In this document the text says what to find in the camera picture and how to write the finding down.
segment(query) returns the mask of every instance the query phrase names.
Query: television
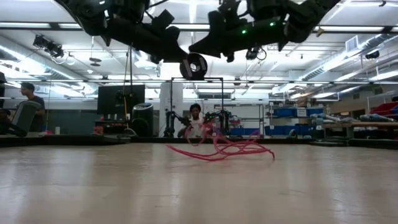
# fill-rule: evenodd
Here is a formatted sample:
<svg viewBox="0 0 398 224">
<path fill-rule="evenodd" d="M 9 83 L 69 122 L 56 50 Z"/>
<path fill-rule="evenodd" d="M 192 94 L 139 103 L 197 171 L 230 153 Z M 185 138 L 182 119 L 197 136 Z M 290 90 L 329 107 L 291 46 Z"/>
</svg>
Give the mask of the television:
<svg viewBox="0 0 398 224">
<path fill-rule="evenodd" d="M 126 96 L 127 113 L 132 113 L 132 108 L 145 103 L 145 85 L 125 86 L 100 86 L 98 88 L 97 114 L 124 114 L 124 98 Z"/>
</svg>

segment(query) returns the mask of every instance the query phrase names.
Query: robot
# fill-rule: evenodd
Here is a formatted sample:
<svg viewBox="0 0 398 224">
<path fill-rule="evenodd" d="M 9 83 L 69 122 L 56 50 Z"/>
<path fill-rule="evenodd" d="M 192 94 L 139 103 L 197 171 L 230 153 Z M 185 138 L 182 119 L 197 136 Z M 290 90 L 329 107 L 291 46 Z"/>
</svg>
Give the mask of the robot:
<svg viewBox="0 0 398 224">
<path fill-rule="evenodd" d="M 248 50 L 253 58 L 263 45 L 278 43 L 279 50 L 290 41 L 307 39 L 323 16 L 340 0 L 246 0 L 248 11 L 238 15 L 241 1 L 224 0 L 218 10 L 208 13 L 209 34 L 189 47 L 190 53 L 178 46 L 180 29 L 172 25 L 173 15 L 164 10 L 143 23 L 150 0 L 55 0 L 65 8 L 83 30 L 101 36 L 106 45 L 117 40 L 150 55 L 151 62 L 178 62 L 188 80 L 203 80 L 206 60 L 200 55 L 234 60 L 234 52 Z M 242 19 L 249 14 L 254 22 Z"/>
</svg>

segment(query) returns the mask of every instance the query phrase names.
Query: wooden floor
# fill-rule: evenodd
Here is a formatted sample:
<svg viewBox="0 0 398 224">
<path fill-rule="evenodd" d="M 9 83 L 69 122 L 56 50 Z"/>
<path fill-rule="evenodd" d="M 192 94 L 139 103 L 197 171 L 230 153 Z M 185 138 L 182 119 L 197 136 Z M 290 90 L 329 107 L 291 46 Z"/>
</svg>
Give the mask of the wooden floor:
<svg viewBox="0 0 398 224">
<path fill-rule="evenodd" d="M 0 149 L 0 223 L 398 223 L 398 151 L 269 148 L 274 162 L 163 144 Z"/>
</svg>

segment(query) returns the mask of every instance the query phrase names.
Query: blue bin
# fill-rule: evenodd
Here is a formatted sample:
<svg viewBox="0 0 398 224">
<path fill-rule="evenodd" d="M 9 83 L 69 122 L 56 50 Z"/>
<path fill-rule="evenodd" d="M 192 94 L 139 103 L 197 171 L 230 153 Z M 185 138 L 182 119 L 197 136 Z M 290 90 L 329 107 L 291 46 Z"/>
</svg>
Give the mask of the blue bin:
<svg viewBox="0 0 398 224">
<path fill-rule="evenodd" d="M 307 116 L 311 116 L 311 114 L 320 114 L 320 113 L 323 113 L 323 108 L 307 109 Z"/>
<path fill-rule="evenodd" d="M 278 117 L 288 117 L 293 116 L 294 109 L 293 108 L 281 108 L 274 110 L 274 116 Z"/>
<path fill-rule="evenodd" d="M 305 125 L 305 126 L 299 126 L 300 127 L 300 131 L 299 131 L 299 135 L 309 135 L 311 129 L 315 128 L 314 126 L 309 126 L 309 125 Z"/>
<path fill-rule="evenodd" d="M 268 136 L 275 135 L 284 135 L 285 126 L 274 126 L 274 130 L 271 130 L 270 126 L 266 126 L 264 128 L 264 133 Z"/>
<path fill-rule="evenodd" d="M 299 126 L 285 126 L 283 135 L 288 135 L 291 130 L 295 130 L 299 134 Z"/>
<path fill-rule="evenodd" d="M 242 136 L 244 135 L 243 128 L 231 128 L 231 135 Z"/>
<path fill-rule="evenodd" d="M 244 129 L 244 135 L 259 135 L 259 129 L 258 128 L 245 128 Z"/>
<path fill-rule="evenodd" d="M 391 112 L 394 116 L 398 116 L 398 106 L 394 107 Z"/>
</svg>

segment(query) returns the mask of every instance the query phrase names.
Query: chair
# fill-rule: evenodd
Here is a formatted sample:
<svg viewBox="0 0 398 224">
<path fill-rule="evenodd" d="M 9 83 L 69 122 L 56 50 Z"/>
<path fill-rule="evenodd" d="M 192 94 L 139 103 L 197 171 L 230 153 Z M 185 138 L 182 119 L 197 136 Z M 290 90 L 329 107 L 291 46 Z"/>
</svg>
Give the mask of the chair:
<svg viewBox="0 0 398 224">
<path fill-rule="evenodd" d="M 40 103 L 24 101 L 19 104 L 11 123 L 0 123 L 0 133 L 26 137 Z"/>
</svg>

